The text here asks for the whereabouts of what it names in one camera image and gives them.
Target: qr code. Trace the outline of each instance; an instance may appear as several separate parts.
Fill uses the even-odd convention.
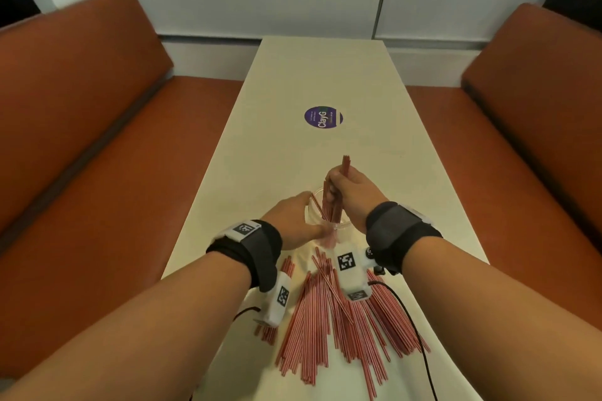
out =
[[[364,298],[368,298],[368,294],[365,291],[363,291],[363,290],[354,291],[353,293],[350,293],[347,296],[349,297],[349,299],[351,301],[357,301],[357,300],[361,300],[361,299],[364,299]]]
[[[288,290],[285,289],[284,287],[280,287],[280,293],[278,294],[278,299],[276,301],[278,301],[282,306],[286,306],[287,300],[288,300]]]
[[[355,260],[353,259],[353,253],[345,253],[337,257],[339,262],[339,268],[341,271],[348,270],[355,267]]]
[[[238,227],[234,227],[232,230],[240,233],[241,235],[248,235],[255,230],[255,227],[250,226],[248,223],[241,223],[238,225]]]

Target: planter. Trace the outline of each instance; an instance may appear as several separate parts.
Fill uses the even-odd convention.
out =
[[[0,27],[37,15],[40,9],[33,0],[0,0]]]
[[[602,32],[602,0],[546,0],[544,8]]]

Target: orange bench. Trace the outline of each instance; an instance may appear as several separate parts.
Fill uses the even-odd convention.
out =
[[[170,77],[137,0],[0,32],[0,378],[156,283],[242,82]]]
[[[408,91],[491,264],[602,329],[602,36],[524,4]]]

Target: person's right arm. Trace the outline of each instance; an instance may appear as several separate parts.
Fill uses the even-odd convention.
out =
[[[358,230],[387,198],[356,169],[329,173]],[[602,399],[602,332],[442,238],[418,240],[402,274],[479,395],[492,400]]]

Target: person's left arm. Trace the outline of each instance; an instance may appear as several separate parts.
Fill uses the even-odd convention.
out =
[[[278,230],[278,253],[326,231],[305,223],[308,202],[304,192],[262,217]],[[207,253],[74,337],[0,400],[188,399],[252,285],[252,270],[218,251]]]

